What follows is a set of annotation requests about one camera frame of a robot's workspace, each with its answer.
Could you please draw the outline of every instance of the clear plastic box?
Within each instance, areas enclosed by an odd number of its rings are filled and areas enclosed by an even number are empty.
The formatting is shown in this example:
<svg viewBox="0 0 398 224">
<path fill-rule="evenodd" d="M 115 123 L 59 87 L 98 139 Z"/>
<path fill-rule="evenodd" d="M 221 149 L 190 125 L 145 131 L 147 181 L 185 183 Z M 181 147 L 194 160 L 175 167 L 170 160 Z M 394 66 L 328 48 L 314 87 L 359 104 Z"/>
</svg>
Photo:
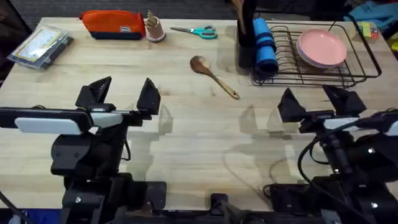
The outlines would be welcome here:
<svg viewBox="0 0 398 224">
<path fill-rule="evenodd" d="M 42 25 L 8 59 L 25 67 L 46 70 L 72 41 L 66 30 Z"/>
</svg>

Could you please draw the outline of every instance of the wooden utensil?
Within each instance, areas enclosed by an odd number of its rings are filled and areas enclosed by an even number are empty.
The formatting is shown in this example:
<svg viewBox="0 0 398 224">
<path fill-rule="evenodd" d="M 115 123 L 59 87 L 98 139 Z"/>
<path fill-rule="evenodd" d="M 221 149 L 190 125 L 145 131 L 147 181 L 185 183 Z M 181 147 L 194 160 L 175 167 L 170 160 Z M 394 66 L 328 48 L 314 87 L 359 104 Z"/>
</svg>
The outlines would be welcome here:
<svg viewBox="0 0 398 224">
<path fill-rule="evenodd" d="M 201 73 L 204 75 L 210 76 L 214 81 L 216 81 L 222 89 L 225 90 L 232 98 L 235 100 L 239 99 L 239 95 L 236 91 L 234 91 L 231 87 L 225 84 L 223 81 L 218 79 L 213 73 L 210 71 L 210 63 L 202 56 L 194 56 L 190 61 L 191 68 L 196 73 Z"/>
<path fill-rule="evenodd" d="M 236 13 L 238 14 L 239 24 L 241 25 L 241 32 L 246 35 L 246 27 L 244 26 L 243 20 L 243 3 L 241 0 L 232 0 L 235 6 Z"/>
</svg>

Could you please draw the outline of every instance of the yellow label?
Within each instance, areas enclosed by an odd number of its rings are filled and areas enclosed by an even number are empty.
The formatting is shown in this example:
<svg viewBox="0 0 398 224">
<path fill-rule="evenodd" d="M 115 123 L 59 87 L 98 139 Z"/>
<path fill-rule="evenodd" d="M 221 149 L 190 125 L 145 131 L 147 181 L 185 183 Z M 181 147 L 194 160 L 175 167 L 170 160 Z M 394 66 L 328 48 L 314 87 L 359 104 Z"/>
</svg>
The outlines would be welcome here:
<svg viewBox="0 0 398 224">
<path fill-rule="evenodd" d="M 362 30 L 363 30 L 363 35 L 365 37 L 372 37 L 372 33 L 371 33 L 371 24 L 368 22 L 361 22 L 362 25 Z"/>
</svg>

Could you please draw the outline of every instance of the scissors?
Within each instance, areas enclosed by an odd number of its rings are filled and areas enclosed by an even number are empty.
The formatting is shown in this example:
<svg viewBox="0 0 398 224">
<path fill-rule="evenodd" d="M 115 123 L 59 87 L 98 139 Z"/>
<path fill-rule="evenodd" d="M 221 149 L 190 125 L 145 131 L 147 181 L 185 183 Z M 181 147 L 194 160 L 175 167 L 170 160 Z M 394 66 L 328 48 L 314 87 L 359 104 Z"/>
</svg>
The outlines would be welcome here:
<svg viewBox="0 0 398 224">
<path fill-rule="evenodd" d="M 171 29 L 199 35 L 202 39 L 206 39 L 206 40 L 217 38 L 216 29 L 213 26 L 206 26 L 204 28 L 192 28 L 192 29 L 171 27 Z"/>
</svg>

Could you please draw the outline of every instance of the teal scissor handle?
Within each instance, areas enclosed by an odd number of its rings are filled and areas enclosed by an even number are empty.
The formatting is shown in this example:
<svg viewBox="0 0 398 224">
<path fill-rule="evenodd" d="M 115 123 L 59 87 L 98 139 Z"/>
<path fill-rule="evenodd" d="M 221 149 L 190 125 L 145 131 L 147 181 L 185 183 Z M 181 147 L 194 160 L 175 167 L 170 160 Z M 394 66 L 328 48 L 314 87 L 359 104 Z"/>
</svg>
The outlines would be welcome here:
<svg viewBox="0 0 398 224">
<path fill-rule="evenodd" d="M 210 40 L 217 38 L 216 29 L 212 26 L 206 26 L 204 28 L 196 28 L 191 31 L 192 34 L 199 35 L 202 39 Z"/>
</svg>

